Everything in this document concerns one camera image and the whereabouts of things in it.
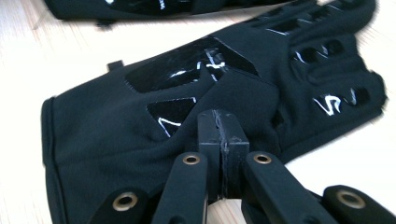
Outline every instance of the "tactical glove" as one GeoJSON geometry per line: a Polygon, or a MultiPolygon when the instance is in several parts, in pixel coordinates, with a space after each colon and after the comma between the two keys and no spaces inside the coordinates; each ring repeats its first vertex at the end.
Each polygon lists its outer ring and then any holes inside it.
{"type": "Polygon", "coordinates": [[[256,7],[291,0],[45,0],[60,20],[142,20],[216,12],[224,7],[256,7]]]}
{"type": "Polygon", "coordinates": [[[118,189],[161,193],[208,109],[233,113],[250,150],[283,162],[379,116],[384,84],[354,37],[374,11],[375,0],[293,2],[49,99],[53,222],[86,223],[118,189]]]}

